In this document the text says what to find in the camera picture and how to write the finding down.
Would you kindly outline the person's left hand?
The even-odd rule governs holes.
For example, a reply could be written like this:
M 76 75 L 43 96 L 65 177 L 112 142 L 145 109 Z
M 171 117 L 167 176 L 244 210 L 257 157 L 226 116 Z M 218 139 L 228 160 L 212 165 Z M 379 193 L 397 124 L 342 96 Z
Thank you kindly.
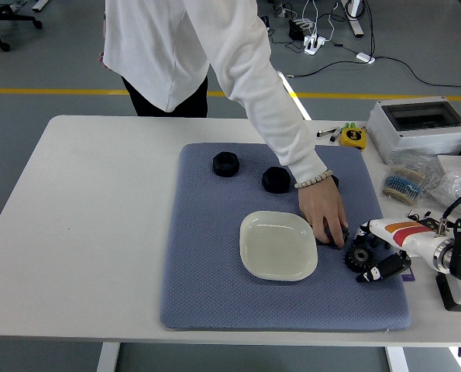
M 331 177 L 298 190 L 301 212 L 320 242 L 334 243 L 342 249 L 345 244 L 343 228 L 348 222 L 338 188 Z

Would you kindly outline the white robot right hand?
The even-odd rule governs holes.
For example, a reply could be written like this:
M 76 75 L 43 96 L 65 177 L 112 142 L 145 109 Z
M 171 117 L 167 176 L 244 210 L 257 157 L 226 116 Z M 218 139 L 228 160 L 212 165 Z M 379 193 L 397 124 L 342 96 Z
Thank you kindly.
M 356 277 L 358 282 L 382 281 L 401 274 L 411 266 L 413 256 L 421 257 L 430 268 L 448 274 L 452 239 L 439 235 L 422 222 L 403 219 L 372 219 L 362 224 L 354 239 L 361 243 L 374 236 L 397 250 Z

